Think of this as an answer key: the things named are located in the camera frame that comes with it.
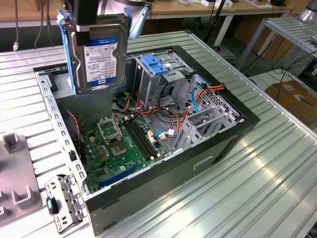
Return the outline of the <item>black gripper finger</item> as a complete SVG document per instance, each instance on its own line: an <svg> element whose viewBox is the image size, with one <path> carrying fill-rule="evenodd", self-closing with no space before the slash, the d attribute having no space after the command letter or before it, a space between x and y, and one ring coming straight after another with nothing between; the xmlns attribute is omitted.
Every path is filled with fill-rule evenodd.
<svg viewBox="0 0 317 238"><path fill-rule="evenodd" d="M66 19L70 22L73 21L74 0L65 0L64 8L66 10Z"/></svg>
<svg viewBox="0 0 317 238"><path fill-rule="evenodd" d="M75 1L75 36L77 46L83 46L89 42L90 26L96 23L97 10L97 0Z"/></svg>

